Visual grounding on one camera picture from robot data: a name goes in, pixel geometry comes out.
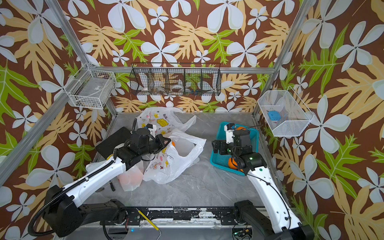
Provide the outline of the white printed plastic bag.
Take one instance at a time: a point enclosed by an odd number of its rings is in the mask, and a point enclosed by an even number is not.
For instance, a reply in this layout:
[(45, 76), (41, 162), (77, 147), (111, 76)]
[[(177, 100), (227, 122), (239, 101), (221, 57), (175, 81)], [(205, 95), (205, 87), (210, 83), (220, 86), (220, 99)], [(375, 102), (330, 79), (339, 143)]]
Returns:
[[(89, 174), (98, 167), (104, 165), (107, 161), (101, 161), (98, 163), (91, 163), (86, 165), (86, 171)], [(134, 167), (128, 171), (117, 176), (118, 182), (125, 192), (130, 192), (138, 188), (144, 178), (144, 164), (143, 162), (137, 163)]]

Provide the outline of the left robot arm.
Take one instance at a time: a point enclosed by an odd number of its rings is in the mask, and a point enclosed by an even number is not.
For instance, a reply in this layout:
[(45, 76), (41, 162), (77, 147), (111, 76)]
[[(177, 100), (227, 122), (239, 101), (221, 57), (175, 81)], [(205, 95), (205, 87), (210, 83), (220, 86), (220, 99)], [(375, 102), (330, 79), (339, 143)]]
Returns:
[(53, 186), (46, 195), (44, 206), (37, 211), (28, 225), (33, 237), (56, 234), (65, 237), (80, 226), (101, 222), (123, 225), (127, 220), (127, 207), (118, 200), (101, 204), (86, 204), (85, 201), (113, 178), (125, 173), (146, 155), (156, 155), (164, 150), (171, 139), (155, 134), (151, 124), (132, 129), (123, 143), (113, 137), (106, 139), (113, 146), (113, 154), (102, 165), (82, 178), (63, 187)]

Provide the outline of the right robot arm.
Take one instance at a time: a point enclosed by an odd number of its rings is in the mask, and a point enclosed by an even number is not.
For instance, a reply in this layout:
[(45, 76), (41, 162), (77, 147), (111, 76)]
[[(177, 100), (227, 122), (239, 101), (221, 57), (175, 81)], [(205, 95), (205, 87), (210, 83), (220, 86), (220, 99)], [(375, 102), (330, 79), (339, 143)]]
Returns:
[(229, 163), (255, 187), (268, 213), (263, 215), (250, 201), (235, 203), (238, 224), (252, 228), (253, 240), (312, 240), (314, 231), (303, 225), (278, 190), (267, 162), (254, 151), (251, 131), (230, 123), (224, 126), (225, 139), (212, 142), (214, 154), (229, 156)]

